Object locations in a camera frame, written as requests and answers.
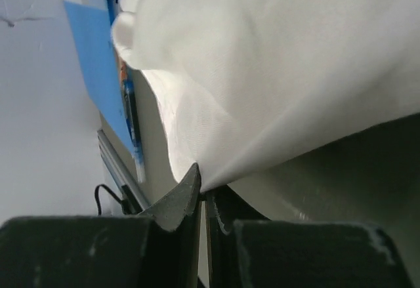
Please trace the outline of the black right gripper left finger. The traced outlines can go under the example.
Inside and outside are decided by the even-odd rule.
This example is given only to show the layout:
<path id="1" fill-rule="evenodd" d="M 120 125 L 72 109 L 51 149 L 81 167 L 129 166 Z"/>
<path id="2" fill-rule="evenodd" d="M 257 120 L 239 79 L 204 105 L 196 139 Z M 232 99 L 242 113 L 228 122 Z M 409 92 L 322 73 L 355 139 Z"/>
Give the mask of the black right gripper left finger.
<path id="1" fill-rule="evenodd" d="M 201 176 L 137 215 L 19 216 L 1 226 L 2 287 L 195 287 Z"/>

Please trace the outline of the white and green t shirt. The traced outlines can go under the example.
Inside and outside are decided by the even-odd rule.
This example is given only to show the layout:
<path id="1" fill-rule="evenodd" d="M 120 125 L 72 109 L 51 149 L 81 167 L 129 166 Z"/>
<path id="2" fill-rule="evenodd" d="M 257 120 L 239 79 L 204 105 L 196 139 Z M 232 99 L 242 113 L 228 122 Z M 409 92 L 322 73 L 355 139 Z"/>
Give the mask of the white and green t shirt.
<path id="1" fill-rule="evenodd" d="M 419 112 L 419 0 L 119 0 L 171 172 L 206 192 Z"/>

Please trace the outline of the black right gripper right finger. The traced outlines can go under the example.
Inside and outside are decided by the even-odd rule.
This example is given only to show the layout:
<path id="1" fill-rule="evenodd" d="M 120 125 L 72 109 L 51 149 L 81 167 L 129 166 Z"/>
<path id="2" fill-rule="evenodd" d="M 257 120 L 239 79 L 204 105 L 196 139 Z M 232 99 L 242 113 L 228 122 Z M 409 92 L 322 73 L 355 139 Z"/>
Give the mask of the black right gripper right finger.
<path id="1" fill-rule="evenodd" d="M 269 220 L 229 187 L 205 195 L 212 287 L 411 287 L 391 238 L 359 222 Z"/>

